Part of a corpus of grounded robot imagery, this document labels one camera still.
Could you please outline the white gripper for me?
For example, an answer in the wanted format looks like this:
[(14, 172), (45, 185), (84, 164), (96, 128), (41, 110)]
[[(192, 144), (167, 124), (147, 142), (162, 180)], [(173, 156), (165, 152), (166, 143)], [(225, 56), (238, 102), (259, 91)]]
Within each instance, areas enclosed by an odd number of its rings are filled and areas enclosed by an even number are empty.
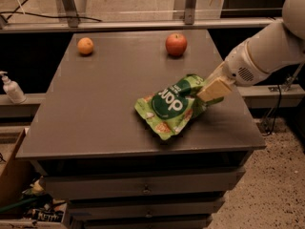
[(233, 79), (237, 86), (253, 86), (270, 75), (261, 70), (249, 53), (249, 39), (237, 45), (207, 77), (210, 82), (204, 86), (197, 96), (204, 102), (226, 96), (232, 92)]

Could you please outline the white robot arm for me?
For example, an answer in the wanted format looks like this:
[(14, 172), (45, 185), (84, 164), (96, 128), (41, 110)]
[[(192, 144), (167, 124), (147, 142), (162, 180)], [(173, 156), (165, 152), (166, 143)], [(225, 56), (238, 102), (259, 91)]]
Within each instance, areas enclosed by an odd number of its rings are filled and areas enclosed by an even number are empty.
[(272, 73), (305, 61), (305, 0), (285, 0), (282, 19), (233, 48), (208, 76), (197, 96), (204, 102), (248, 87)]

